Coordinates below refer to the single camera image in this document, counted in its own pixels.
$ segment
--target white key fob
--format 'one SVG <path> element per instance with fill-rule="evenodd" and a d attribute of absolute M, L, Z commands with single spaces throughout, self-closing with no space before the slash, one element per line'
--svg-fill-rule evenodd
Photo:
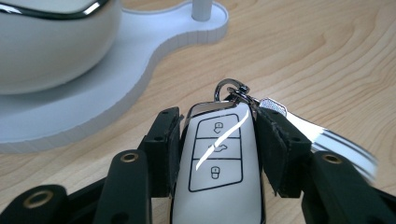
<path fill-rule="evenodd" d="M 265 221 L 261 171 L 248 105 L 213 102 L 193 106 L 181 141 L 171 223 Z"/>

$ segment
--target white stand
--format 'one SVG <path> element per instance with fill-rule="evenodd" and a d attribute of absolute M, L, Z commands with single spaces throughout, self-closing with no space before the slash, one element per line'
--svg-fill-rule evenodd
<path fill-rule="evenodd" d="M 0 152 L 61 147 L 106 127 L 137 100 L 162 57 L 225 36 L 227 10 L 217 3 L 210 9 L 210 18 L 200 21 L 192 18 L 192 2 L 156 12 L 124 10 L 113 47 L 87 74 L 48 91 L 0 96 Z"/>

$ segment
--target metal key ring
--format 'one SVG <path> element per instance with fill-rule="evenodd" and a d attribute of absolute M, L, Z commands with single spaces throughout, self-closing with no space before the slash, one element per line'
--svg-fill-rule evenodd
<path fill-rule="evenodd" d="M 243 93 L 244 95 L 248 94 L 248 92 L 250 91 L 250 88 L 245 84 L 243 84 L 242 82 L 232 78 L 226 78 L 223 79 L 221 82 L 219 82 L 218 86 L 215 89 L 215 95 L 214 95 L 215 101 L 220 101 L 221 88 L 227 84 L 234 85 L 237 88 L 237 90 Z"/>
<path fill-rule="evenodd" d="M 227 91 L 231 94 L 236 96 L 240 101 L 246 103 L 247 105 L 251 106 L 252 108 L 256 108 L 260 104 L 260 101 L 254 97 L 244 94 L 243 92 L 236 90 L 235 88 L 229 87 Z"/>

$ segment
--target wooden table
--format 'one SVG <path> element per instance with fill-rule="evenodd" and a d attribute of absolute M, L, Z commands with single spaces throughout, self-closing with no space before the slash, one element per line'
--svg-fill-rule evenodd
<path fill-rule="evenodd" d="M 177 0 L 124 0 L 160 9 Z M 0 155 L 0 210 L 23 191 L 60 184 L 68 193 L 106 175 L 114 155 L 137 148 L 161 110 L 186 115 L 211 101 L 217 83 L 236 78 L 251 95 L 367 148 L 379 160 L 375 186 L 396 194 L 396 2 L 220 1 L 230 12 L 219 43 L 178 50 L 156 67 L 136 104 L 80 142 L 53 150 Z M 275 197 L 265 179 L 267 223 L 304 223 L 301 200 Z M 154 223 L 166 223 L 167 200 L 153 200 Z"/>

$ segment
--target unlock icon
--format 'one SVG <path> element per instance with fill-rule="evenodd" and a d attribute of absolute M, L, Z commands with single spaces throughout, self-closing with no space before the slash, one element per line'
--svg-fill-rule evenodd
<path fill-rule="evenodd" d="M 223 128 L 223 123 L 221 122 L 216 122 L 215 123 L 215 129 L 213 130 L 215 133 L 220 133 L 221 129 Z"/>
<path fill-rule="evenodd" d="M 219 179 L 220 168 L 218 166 L 213 166 L 210 171 L 212 173 L 212 178 L 213 179 Z"/>

